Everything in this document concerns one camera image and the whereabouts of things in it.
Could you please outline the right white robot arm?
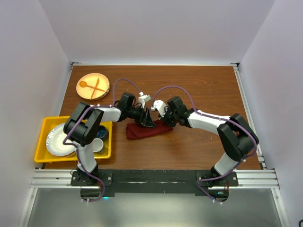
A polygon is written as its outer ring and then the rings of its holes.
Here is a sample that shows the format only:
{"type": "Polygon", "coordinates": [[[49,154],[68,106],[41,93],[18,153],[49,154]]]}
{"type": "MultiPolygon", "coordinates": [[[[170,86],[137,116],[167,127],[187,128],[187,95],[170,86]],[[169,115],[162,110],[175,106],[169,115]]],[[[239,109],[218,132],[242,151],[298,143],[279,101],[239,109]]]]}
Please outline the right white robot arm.
{"type": "Polygon", "coordinates": [[[245,159],[256,153],[259,139],[240,114],[220,116],[205,113],[192,107],[188,109],[180,97],[167,102],[153,102],[161,119],[171,127],[177,123],[192,129],[202,129],[219,136],[224,154],[211,168],[209,176],[200,177],[198,183],[208,182],[217,186],[228,180],[228,175],[245,159]]]}

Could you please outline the dark red cloth napkin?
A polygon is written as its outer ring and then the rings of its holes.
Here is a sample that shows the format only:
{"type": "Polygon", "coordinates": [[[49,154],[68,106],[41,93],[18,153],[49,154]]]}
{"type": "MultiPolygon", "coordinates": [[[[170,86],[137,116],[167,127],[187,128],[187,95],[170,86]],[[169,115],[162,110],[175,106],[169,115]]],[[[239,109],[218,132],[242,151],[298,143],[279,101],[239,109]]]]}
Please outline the dark red cloth napkin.
{"type": "Polygon", "coordinates": [[[128,140],[140,140],[163,133],[167,133],[173,130],[172,127],[168,126],[164,121],[154,121],[155,127],[144,127],[136,123],[128,123],[126,125],[126,137],[128,140]]]}

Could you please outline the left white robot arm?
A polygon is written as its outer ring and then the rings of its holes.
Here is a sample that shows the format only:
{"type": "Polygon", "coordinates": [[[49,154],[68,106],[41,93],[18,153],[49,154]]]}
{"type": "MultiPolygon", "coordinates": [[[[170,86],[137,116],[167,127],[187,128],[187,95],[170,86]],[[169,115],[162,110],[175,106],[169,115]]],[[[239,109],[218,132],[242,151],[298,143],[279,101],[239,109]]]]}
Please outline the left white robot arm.
{"type": "Polygon", "coordinates": [[[155,127],[149,108],[145,108],[145,104],[151,100],[150,95],[140,92],[137,105],[133,103],[134,100],[133,94],[124,92],[113,105],[90,106],[84,102],[78,104],[63,127],[66,137],[62,142],[63,145],[70,145],[75,149],[78,161],[77,180],[86,185],[102,185],[92,147],[101,122],[122,122],[130,118],[140,126],[155,127]]]}

